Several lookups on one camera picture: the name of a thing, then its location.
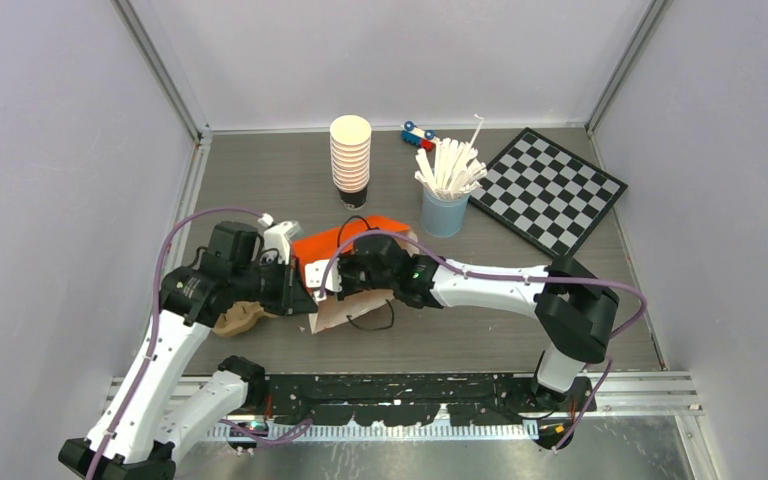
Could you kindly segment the orange paper bag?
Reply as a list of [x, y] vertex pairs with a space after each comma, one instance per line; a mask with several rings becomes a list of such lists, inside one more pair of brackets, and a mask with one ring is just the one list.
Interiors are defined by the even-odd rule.
[[[316, 266], [324, 267], [343, 241], [367, 229], [396, 232], [412, 240], [417, 240], [416, 233], [405, 223], [381, 215], [368, 217], [354, 215], [343, 226], [334, 227], [295, 241], [293, 243], [294, 253], [299, 259], [300, 265], [305, 269], [303, 274], [305, 284], [309, 286], [311, 282], [315, 283], [315, 288], [309, 289], [314, 297], [318, 295], [318, 283], [322, 280], [323, 275], [320, 270], [308, 267], [308, 264], [314, 263]], [[349, 320], [355, 320], [357, 317], [378, 308], [386, 307], [388, 302], [393, 299], [391, 290], [365, 291], [345, 300], [337, 300], [329, 295], [326, 300], [318, 303], [317, 313], [308, 315], [310, 331], [312, 334], [317, 334], [348, 323]]]

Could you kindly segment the stack of paper cups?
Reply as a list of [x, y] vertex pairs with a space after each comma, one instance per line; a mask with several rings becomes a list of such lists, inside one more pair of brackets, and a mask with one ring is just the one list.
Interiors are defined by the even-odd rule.
[[342, 115], [329, 127], [332, 180], [347, 209], [358, 210], [367, 202], [371, 176], [370, 123], [358, 115]]

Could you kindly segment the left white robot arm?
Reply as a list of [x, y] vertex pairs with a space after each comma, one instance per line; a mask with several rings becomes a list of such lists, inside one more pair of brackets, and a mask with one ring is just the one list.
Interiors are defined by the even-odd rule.
[[235, 303], [253, 302], [277, 316], [316, 310], [293, 254], [299, 224], [259, 221], [263, 231], [223, 221], [195, 265], [156, 272], [145, 340], [96, 425], [61, 447], [58, 460], [68, 470], [82, 479], [171, 479], [220, 420], [265, 405], [264, 368], [230, 356], [188, 400], [167, 408], [193, 355]]

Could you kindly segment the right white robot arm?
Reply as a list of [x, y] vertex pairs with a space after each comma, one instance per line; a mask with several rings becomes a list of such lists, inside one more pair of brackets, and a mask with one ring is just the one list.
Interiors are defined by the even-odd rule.
[[340, 248], [327, 266], [343, 300], [366, 291], [388, 290], [415, 308], [482, 307], [536, 320], [550, 340], [531, 381], [531, 397], [556, 410], [571, 395], [588, 364], [604, 361], [619, 298], [572, 257], [548, 265], [503, 268], [471, 265], [432, 254], [413, 254], [391, 235], [359, 235]]

